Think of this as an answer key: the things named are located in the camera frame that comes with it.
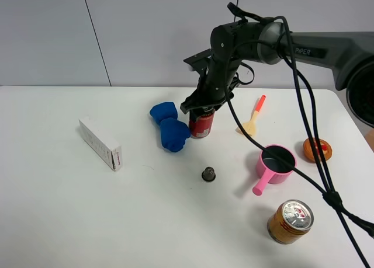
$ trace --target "orange spoon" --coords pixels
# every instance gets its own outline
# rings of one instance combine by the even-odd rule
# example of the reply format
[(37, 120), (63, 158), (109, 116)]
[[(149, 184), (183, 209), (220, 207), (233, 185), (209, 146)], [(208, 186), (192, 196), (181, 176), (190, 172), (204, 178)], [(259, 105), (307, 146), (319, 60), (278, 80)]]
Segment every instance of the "orange spoon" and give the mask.
[(266, 99), (266, 96), (265, 95), (262, 95), (260, 100), (258, 101), (257, 103), (257, 106), (255, 108), (255, 111), (253, 112), (252, 114), (252, 117), (251, 117), (251, 120), (242, 124), (243, 125), (243, 128), (244, 130), (252, 137), (253, 135), (256, 134), (256, 125), (255, 125), (255, 122), (256, 122), (256, 118), (257, 118), (257, 115), (259, 113), (259, 111), (261, 110), (261, 107), (262, 105), (264, 104), (264, 101)]

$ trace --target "white box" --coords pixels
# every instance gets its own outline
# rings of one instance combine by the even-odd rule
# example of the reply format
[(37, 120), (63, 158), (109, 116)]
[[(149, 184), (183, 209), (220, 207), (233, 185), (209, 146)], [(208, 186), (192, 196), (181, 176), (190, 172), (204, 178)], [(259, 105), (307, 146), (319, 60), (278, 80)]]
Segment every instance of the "white box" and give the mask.
[(121, 145), (89, 119), (79, 119), (83, 139), (114, 171), (122, 167)]

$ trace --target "white wall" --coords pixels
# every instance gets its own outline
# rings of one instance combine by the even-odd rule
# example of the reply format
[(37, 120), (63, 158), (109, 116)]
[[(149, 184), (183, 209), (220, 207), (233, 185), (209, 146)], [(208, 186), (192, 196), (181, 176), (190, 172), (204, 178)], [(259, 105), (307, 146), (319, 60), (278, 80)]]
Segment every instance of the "white wall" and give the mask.
[(113, 86), (196, 86), (184, 58), (210, 47), (236, 0), (87, 0)]
[[(183, 59), (209, 48), (210, 33), (232, 22), (236, 0), (88, 0), (114, 86), (195, 86)], [(372, 0), (240, 0), (262, 16), (285, 15), (296, 32), (374, 31)], [(251, 64), (256, 87), (293, 87), (284, 63)], [(314, 88), (333, 88), (329, 69), (300, 64)], [(246, 70), (240, 70), (245, 79)]]
[(0, 85), (109, 85), (84, 0), (0, 0), (0, 26)]

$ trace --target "robotic arm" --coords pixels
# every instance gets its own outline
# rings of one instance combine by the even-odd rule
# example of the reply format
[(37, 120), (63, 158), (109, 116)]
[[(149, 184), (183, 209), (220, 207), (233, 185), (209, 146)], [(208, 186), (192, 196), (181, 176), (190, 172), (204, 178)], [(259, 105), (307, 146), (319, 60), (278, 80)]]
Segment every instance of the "robotic arm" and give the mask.
[[(246, 16), (256, 15), (232, 3), (227, 7), (241, 20), (213, 29), (212, 48), (184, 60), (200, 75), (198, 87), (181, 104), (181, 110), (190, 112), (193, 121), (219, 110), (226, 102), (224, 86), (228, 87), (230, 98), (234, 97), (232, 91), (239, 85), (235, 73), (242, 60), (273, 65), (281, 60), (279, 53), (289, 55), (282, 23), (271, 18), (248, 22)], [(248, 40), (267, 44), (246, 43)], [(292, 33), (292, 43), (297, 61), (332, 69), (336, 89), (347, 88), (353, 113), (374, 127), (374, 32)]]

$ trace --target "orange lid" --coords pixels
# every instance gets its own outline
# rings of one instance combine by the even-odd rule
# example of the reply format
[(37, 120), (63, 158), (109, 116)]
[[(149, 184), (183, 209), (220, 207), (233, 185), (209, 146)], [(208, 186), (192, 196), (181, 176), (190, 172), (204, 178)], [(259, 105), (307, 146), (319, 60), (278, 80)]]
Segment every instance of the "orange lid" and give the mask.
[[(313, 138), (314, 140), (314, 146), (316, 147), (317, 149), (317, 144), (316, 144), (316, 139)], [(324, 140), (321, 140), (320, 139), (320, 142), (321, 142), (321, 146), (322, 146), (322, 150), (323, 150), (323, 155), (325, 156), (325, 159), (326, 161), (329, 160), (331, 158), (331, 156), (333, 155), (333, 149), (331, 148), (330, 144), (328, 144), (327, 141), (324, 141)], [(309, 143), (309, 139), (306, 139), (304, 144), (303, 144), (303, 148), (304, 148), (304, 154), (305, 154), (305, 157), (308, 158), (309, 160), (315, 162), (314, 160), (314, 157), (313, 157), (313, 153), (311, 151), (311, 147), (310, 147), (310, 143)]]

